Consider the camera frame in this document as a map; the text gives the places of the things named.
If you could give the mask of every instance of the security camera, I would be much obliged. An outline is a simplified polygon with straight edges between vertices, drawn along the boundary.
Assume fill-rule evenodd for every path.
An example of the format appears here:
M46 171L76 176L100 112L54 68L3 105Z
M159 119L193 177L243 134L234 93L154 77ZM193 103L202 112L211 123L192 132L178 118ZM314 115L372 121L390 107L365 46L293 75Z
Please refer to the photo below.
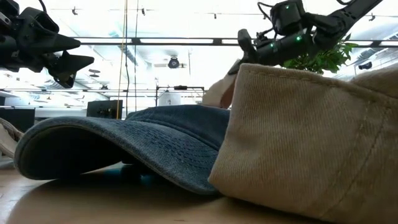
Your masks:
M169 61L169 68L178 68L180 66L180 62L177 57L172 57Z
M368 63L365 63L363 65L360 65L360 66L358 66L358 68L360 70L362 70L362 69L370 69L370 68L372 68L372 62L368 62Z

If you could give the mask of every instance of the white container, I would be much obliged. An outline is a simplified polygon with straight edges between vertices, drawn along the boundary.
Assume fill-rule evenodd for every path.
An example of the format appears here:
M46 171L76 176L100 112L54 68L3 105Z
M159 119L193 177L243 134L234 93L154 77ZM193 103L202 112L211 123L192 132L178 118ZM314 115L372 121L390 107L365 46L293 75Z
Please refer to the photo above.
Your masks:
M158 106L181 105L181 94L171 93L166 90L165 92L160 94L157 102L158 102Z

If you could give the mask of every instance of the table surface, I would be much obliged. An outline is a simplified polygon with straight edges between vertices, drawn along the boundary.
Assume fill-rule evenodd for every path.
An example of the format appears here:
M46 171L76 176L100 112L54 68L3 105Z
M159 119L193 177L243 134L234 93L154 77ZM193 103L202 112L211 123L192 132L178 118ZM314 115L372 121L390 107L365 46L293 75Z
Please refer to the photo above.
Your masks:
M120 166L73 180L29 180L0 161L0 223L319 223L166 180L133 180Z

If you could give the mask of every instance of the denim baseball cap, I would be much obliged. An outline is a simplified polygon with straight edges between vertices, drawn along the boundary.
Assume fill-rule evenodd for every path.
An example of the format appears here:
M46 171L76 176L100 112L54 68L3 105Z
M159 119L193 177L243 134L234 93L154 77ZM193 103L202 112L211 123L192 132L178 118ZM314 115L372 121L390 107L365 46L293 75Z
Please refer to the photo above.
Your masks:
M125 120L49 118L25 133L14 162L27 178L52 180L132 160L191 192L217 194L207 179L228 120L228 110L201 105L148 108Z

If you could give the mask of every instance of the leaf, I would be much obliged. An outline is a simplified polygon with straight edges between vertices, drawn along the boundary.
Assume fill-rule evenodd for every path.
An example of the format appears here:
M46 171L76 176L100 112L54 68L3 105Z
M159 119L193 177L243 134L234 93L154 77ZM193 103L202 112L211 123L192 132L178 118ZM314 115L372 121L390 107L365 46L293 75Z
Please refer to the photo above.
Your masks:
M321 65L322 64L322 60L320 57L315 57L315 61L317 62L317 64Z
M346 50L346 49L344 49L344 54L348 57L349 56L349 53L351 52L350 50Z
M292 65L293 60L287 60L284 62L283 67L285 68L290 68L290 66Z
M346 46L348 46L348 47L350 47L350 48L353 48L353 47L357 47L358 46L358 44L354 44L354 43L345 43L346 44Z
M347 40L349 40L351 38L351 34L348 34L347 36L346 36L346 38L344 39L344 42L346 42Z

